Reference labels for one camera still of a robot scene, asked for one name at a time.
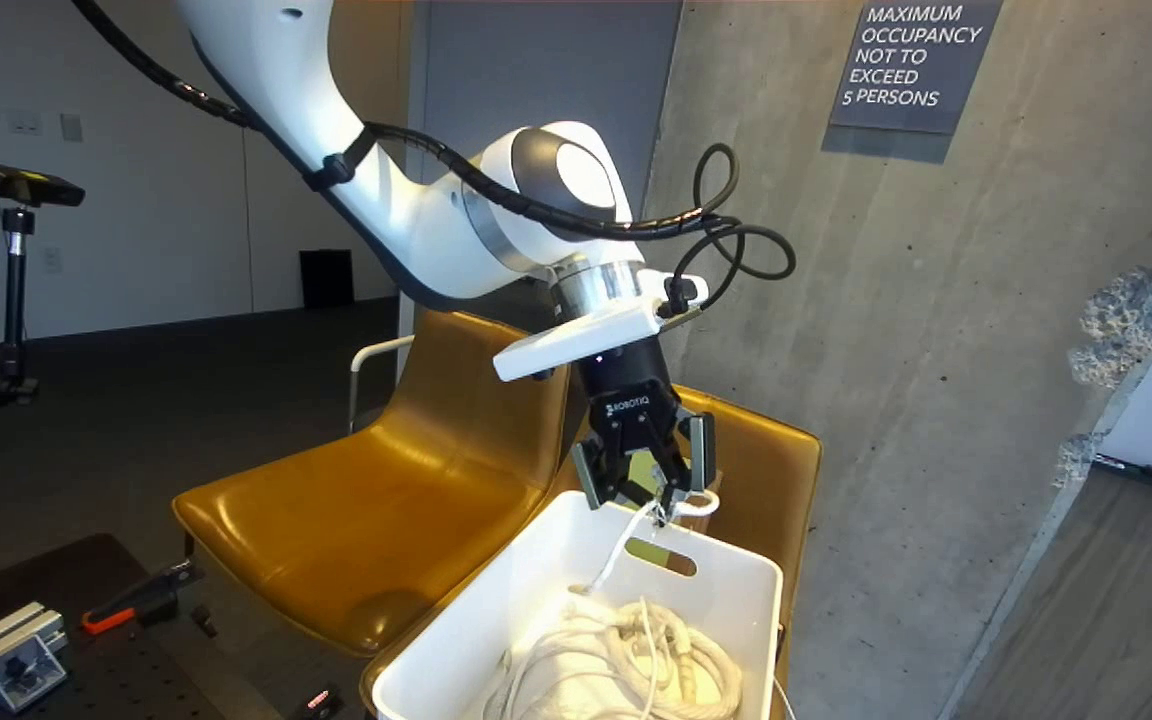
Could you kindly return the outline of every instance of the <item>chair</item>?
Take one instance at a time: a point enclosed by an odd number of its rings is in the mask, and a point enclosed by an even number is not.
[[[189,488],[186,532],[295,627],[372,658],[413,636],[557,493],[572,381],[501,385],[518,333],[420,313],[384,413],[333,446]]]
[[[582,426],[572,378],[501,385],[488,359],[512,342],[492,320],[418,316],[413,359],[380,419],[194,488],[171,501],[178,519],[280,616],[370,658],[370,688],[481,566],[577,488],[563,463]],[[785,567],[789,648],[819,441],[697,390],[682,398],[717,416],[725,510],[708,532]]]
[[[747,413],[699,390],[675,385],[688,410],[717,419],[717,463],[725,510],[708,536],[760,551],[780,566],[780,681],[794,671],[794,614],[804,578],[811,501],[819,481],[819,441],[771,416]]]

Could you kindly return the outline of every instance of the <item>white wall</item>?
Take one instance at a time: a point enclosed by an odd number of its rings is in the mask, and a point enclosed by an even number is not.
[[[207,83],[171,6],[106,7]],[[353,248],[356,295],[394,295],[372,253],[261,138],[151,88],[70,0],[0,0],[0,165],[90,190],[81,209],[42,212],[29,337],[295,309],[301,248]]]

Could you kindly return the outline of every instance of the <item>black stand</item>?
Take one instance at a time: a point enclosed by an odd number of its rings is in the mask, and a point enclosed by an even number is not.
[[[42,398],[42,381],[24,378],[24,248],[36,227],[34,209],[5,209],[7,236],[7,304],[0,345],[0,406],[29,406]]]
[[[0,197],[12,202],[5,209],[7,236],[7,304],[5,304],[5,345],[0,345],[0,406],[29,406],[42,398],[42,381],[24,378],[24,243],[36,227],[42,204],[81,204],[85,190],[36,173],[0,165]]]

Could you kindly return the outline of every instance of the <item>rope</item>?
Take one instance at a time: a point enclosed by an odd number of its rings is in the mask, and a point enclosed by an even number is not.
[[[662,519],[662,503],[627,519],[589,589],[563,593],[557,614],[538,614],[532,636],[526,631],[501,658],[485,720],[731,720],[742,713],[744,671],[711,636],[665,603],[613,610],[591,598],[647,518]]]

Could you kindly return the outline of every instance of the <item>sign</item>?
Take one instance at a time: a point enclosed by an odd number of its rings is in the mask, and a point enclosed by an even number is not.
[[[950,138],[995,18],[1001,0],[868,0],[832,126]]]

